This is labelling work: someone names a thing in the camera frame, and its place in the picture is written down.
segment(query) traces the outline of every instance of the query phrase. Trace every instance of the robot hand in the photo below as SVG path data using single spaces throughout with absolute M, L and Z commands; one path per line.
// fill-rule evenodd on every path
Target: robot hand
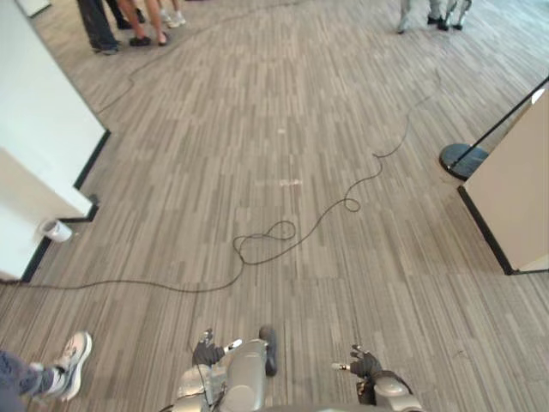
M 374 373 L 381 372 L 381 363 L 370 352 L 364 352 L 359 345 L 353 345 L 353 349 L 356 351 L 351 352 L 351 356 L 356 358 L 355 362 L 351 363 L 351 373 L 357 375 L 359 378 L 370 380 Z
M 202 334 L 202 339 L 196 345 L 192 353 L 192 365 L 206 365 L 211 367 L 225 356 L 226 350 L 221 346 L 216 347 L 213 342 L 214 333 L 211 329 Z

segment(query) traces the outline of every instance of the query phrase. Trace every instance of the white sneaker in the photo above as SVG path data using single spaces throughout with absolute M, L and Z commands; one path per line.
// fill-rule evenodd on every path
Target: white sneaker
M 175 17 L 173 18 L 172 21 L 169 21 L 167 23 L 167 26 L 169 28 L 175 28 L 175 27 L 179 27 L 179 26 L 183 26 L 187 21 L 185 20 L 185 18 L 183 17 L 182 14 L 179 14 L 179 15 L 175 15 Z
M 54 367 L 64 371 L 64 385 L 52 396 L 62 401 L 76 396 L 80 390 L 82 366 L 92 352 L 92 346 L 92 337 L 87 332 L 77 332 L 69 339 L 63 354 L 54 362 Z
M 172 22 L 172 18 L 170 17 L 170 15 L 167 14 L 164 9 L 160 11 L 160 18 L 162 19 L 163 23 L 166 23 L 168 25 Z

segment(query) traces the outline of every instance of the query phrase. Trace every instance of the beige panel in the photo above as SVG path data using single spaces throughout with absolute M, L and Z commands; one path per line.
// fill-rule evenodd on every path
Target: beige panel
M 549 93 L 523 113 L 465 188 L 513 269 L 547 269 Z

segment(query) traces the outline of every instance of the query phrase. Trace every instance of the black stanchion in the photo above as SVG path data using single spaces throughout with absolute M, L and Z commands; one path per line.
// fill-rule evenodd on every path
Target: black stanchion
M 535 92 L 543 88 L 547 82 L 549 82 L 549 76 L 537 85 L 534 90 L 528 93 L 524 99 L 515 105 L 509 113 L 503 116 L 472 146 L 465 143 L 454 143 L 446 146 L 438 156 L 438 161 L 444 170 L 458 179 L 469 179 L 484 159 L 488 157 L 488 152 L 482 148 L 479 148 L 479 144 L 489 137 L 495 129 L 497 129 L 505 120 L 516 112 L 524 103 L 530 100 Z

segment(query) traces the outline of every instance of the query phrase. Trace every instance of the tangled cable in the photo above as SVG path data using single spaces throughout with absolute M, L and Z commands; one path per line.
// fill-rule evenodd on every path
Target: tangled cable
M 394 155 L 402 147 L 402 144 L 404 144 L 404 142 L 406 141 L 406 138 L 408 136 L 408 132 L 409 132 L 409 129 L 410 129 L 410 123 L 411 123 L 410 122 L 410 116 L 412 115 L 412 113 L 414 111 L 421 108 L 428 100 L 430 100 L 435 94 L 437 94 L 437 92 L 439 91 L 439 89 L 442 86 L 442 81 L 441 81 L 441 78 L 440 78 L 440 74 L 438 73 L 438 70 L 436 70 L 436 75 L 437 75 L 437 89 L 431 95 L 429 95 L 429 96 L 425 97 L 424 99 L 420 100 L 418 103 L 416 103 L 412 108 L 410 108 L 408 110 L 407 115 L 406 115 L 406 120 L 407 120 L 406 128 L 405 128 L 404 133 L 402 134 L 401 140 L 398 142 L 398 144 L 392 150 L 390 150 L 389 152 L 387 152 L 385 154 L 376 154 L 376 153 L 372 154 L 372 156 L 375 159 L 377 159 L 377 161 L 379 163 L 379 168 L 375 173 L 373 173 L 370 176 L 367 176 L 365 178 L 358 179 L 354 183 L 352 183 L 347 188 L 347 190 L 345 191 L 345 195 L 341 199 L 336 200 L 335 202 L 331 203 L 320 214 L 317 221 L 312 226 L 312 228 L 309 230 L 309 232 L 307 232 L 307 234 L 305 234 L 303 237 L 297 239 L 294 243 L 287 246 L 285 249 L 283 249 L 282 251 L 274 254 L 271 257 L 266 257 L 266 258 L 260 259 L 260 260 L 248 260 L 248 259 L 246 259 L 246 257 L 243 254 L 244 245 L 246 243 L 248 243 L 249 241 L 254 240 L 254 239 L 255 240 L 258 240 L 258 239 L 271 239 L 271 240 L 277 240 L 277 241 L 280 241 L 280 242 L 287 242 L 287 241 L 290 241 L 292 239 L 295 239 L 296 236 L 297 236 L 297 228 L 296 228 L 295 223 L 293 223 L 292 221 L 288 221 L 288 220 L 277 221 L 274 225 L 272 225 L 267 231 L 265 231 L 263 233 L 252 233 L 252 234 L 246 234 L 246 235 L 239 235 L 239 236 L 235 237 L 232 240 L 232 248 L 238 256 L 238 259 L 240 261 L 240 268 L 238 269 L 237 274 L 230 281 L 228 281 L 226 283 L 223 283 L 219 286 L 214 286 L 214 287 L 211 287 L 211 288 L 176 288 L 176 287 L 173 287 L 173 286 L 166 285 L 164 283 L 151 282 L 151 281 L 139 281 L 139 280 L 131 280 L 131 279 L 112 279 L 112 280 L 96 281 L 96 282 L 85 283 L 85 284 L 78 285 L 78 286 L 55 286 L 55 285 L 47 285 L 47 284 L 30 284 L 30 283 L 10 282 L 10 281 L 8 281 L 8 282 L 2 281 L 2 282 L 0 282 L 0 284 L 3 284 L 3 285 L 16 285 L 19 288 L 39 288 L 39 289 L 47 289 L 47 290 L 82 290 L 82 289 L 87 289 L 87 288 L 94 288 L 94 287 L 97 287 L 99 285 L 106 285 L 106 284 L 113 284 L 113 283 L 114 284 L 124 283 L 124 284 L 134 284 L 134 285 L 143 285 L 143 286 L 150 286 L 150 287 L 155 287 L 155 288 L 162 288 L 162 289 L 165 289 L 165 290 L 178 292 L 178 293 L 181 293 L 181 294 L 205 294 L 205 293 L 216 292 L 216 291 L 219 291 L 219 290 L 222 290 L 222 289 L 229 288 L 243 275 L 244 268 L 246 266 L 259 266 L 261 264 L 266 264 L 268 262 L 272 262 L 275 259 L 278 259 L 278 258 L 286 255 L 288 252 L 292 251 L 293 249 L 295 249 L 296 247 L 298 247 L 299 245 L 304 243 L 318 229 L 318 227 L 322 223 L 323 219 L 333 209 L 335 209 L 339 205 L 343 205 L 345 210 L 347 210 L 350 213 L 357 213 L 361 209 L 360 202 L 357 199 L 355 199 L 353 197 L 350 197 L 351 191 L 357 185 L 360 185 L 360 184 L 362 184 L 362 183 L 364 183 L 368 180 L 375 179 L 379 175 L 381 175 L 381 173 L 383 172 L 383 159 L 387 159 L 390 156 Z M 290 227 L 291 233 L 289 235 L 276 236 L 276 235 L 273 234 L 273 232 L 275 231 L 276 228 L 284 227 L 284 226 Z

